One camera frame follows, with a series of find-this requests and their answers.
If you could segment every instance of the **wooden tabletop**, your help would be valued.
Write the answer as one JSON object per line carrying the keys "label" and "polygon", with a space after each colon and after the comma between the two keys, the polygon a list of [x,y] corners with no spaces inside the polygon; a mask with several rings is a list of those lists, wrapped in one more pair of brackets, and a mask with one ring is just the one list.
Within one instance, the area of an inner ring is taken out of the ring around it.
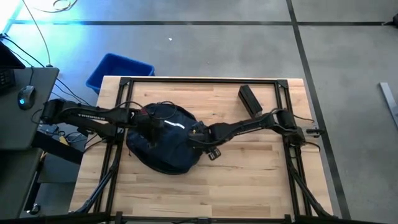
{"label": "wooden tabletop", "polygon": [[[114,106],[119,81],[120,77],[104,77],[98,106]],[[303,80],[288,79],[288,83],[294,113],[311,118]],[[240,84],[225,83],[134,82],[131,100],[142,105],[169,100],[207,125],[234,123],[250,118],[238,98],[239,87]],[[276,107],[273,86],[250,87],[264,113]],[[299,126],[312,125],[310,121],[296,119],[296,122]],[[307,141],[316,142],[314,138]],[[81,207],[97,186],[105,147],[99,144],[84,155],[70,210]],[[256,131],[237,136],[219,149],[222,156],[215,161],[202,155],[187,174],[165,175],[146,167],[134,154],[130,156],[124,145],[113,213],[122,211],[123,215],[138,217],[225,218],[283,218],[285,214],[293,214],[280,135],[271,130]],[[304,146],[302,159],[308,188],[323,208],[332,213],[318,149]],[[104,211],[107,191],[101,211]],[[300,190],[297,192],[303,213],[302,194]]]}

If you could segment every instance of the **black mouse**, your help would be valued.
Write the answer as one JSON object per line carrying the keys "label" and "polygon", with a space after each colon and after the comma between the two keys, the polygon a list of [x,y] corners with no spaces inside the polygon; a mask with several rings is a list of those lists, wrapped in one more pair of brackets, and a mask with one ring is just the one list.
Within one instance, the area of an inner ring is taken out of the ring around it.
{"label": "black mouse", "polygon": [[25,86],[18,93],[18,106],[22,110],[29,110],[35,104],[36,90],[34,86]]}

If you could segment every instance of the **black metal frame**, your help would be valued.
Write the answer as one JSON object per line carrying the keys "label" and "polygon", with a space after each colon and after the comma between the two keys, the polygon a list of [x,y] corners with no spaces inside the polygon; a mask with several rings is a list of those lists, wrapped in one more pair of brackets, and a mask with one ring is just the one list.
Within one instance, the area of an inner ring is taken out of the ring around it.
{"label": "black metal frame", "polygon": [[[133,78],[133,77],[121,77],[120,82],[119,82],[119,90],[118,90],[118,95],[116,97],[116,103],[115,105],[118,105],[121,103],[122,95],[124,88],[128,86],[127,89],[127,96],[126,96],[126,101],[131,100],[132,96],[132,89],[134,87],[134,82],[171,82],[171,83],[235,83],[235,84],[263,84],[263,85],[272,85],[275,89],[275,97],[277,100],[277,107],[280,109],[283,109],[283,101],[282,101],[282,95],[281,91],[284,92],[285,95],[285,103],[286,106],[290,112],[293,113],[293,108],[292,108],[292,102],[290,100],[290,92],[289,92],[289,84],[287,80],[261,80],[261,79],[233,79],[233,78]],[[292,157],[290,153],[290,146],[287,141],[287,138],[283,137],[283,143],[284,143],[284,151],[285,151],[285,160],[288,162],[292,158],[296,158],[296,163],[297,163],[297,169],[298,169],[298,174],[300,178],[303,180],[303,183],[305,184],[305,174],[304,174],[304,168],[303,168],[303,162],[300,154],[300,148],[296,147],[295,148],[295,156]],[[123,147],[123,140],[118,142],[118,146],[116,149],[116,157],[120,159],[121,157],[121,150]],[[111,151],[113,148],[113,144],[110,142],[108,143],[106,147],[106,152],[105,152],[105,157],[103,161],[103,166],[101,170],[101,179],[104,177],[106,171],[108,170],[109,166],[109,159],[111,157]],[[290,196],[292,198],[292,207],[293,207],[293,212],[295,216],[300,215],[300,209],[299,209],[299,200],[297,197],[297,189],[295,186],[295,180],[292,176],[292,171],[287,167],[287,172],[288,172],[288,177],[289,177],[289,187],[290,187]],[[109,187],[109,194],[108,198],[106,201],[106,210],[105,212],[110,214],[112,211],[112,205],[113,205],[113,197],[114,197],[114,191],[116,188],[116,179],[118,175],[118,170],[116,170],[116,173],[113,175]],[[311,211],[311,206],[310,203],[308,202],[306,196],[303,194],[304,198],[304,206],[305,206],[305,214],[306,215],[312,215]],[[95,206],[94,206],[94,212],[100,212],[100,207],[101,207],[101,201],[102,201],[102,193],[97,199]],[[129,217],[129,216],[123,216],[124,221],[148,221],[148,222],[178,222],[178,221],[186,221],[186,220],[192,220],[196,218],[174,218],[174,217]],[[212,218],[212,222],[220,222],[220,223],[288,223],[287,222],[287,217],[285,218]]]}

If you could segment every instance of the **gray floor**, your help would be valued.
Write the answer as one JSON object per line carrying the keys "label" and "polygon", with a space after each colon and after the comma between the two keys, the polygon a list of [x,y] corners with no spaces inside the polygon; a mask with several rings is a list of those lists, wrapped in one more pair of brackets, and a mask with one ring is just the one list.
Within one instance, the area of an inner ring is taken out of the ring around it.
{"label": "gray floor", "polygon": [[[294,9],[298,21],[389,21],[398,13],[398,1],[296,0]],[[68,12],[33,12],[38,20],[50,21],[290,21],[286,2],[278,0],[84,0]],[[18,19],[30,17],[23,9]],[[60,78],[90,103],[96,95],[85,80],[108,52],[153,64],[157,76],[305,78],[291,26],[40,28]],[[398,30],[303,26],[300,33],[352,218],[396,223],[398,130],[377,84],[389,82],[398,100]],[[8,34],[47,64],[33,25],[13,25]],[[325,174],[339,214],[328,169]],[[68,200],[55,197],[45,211],[51,214],[59,205],[67,212]]]}

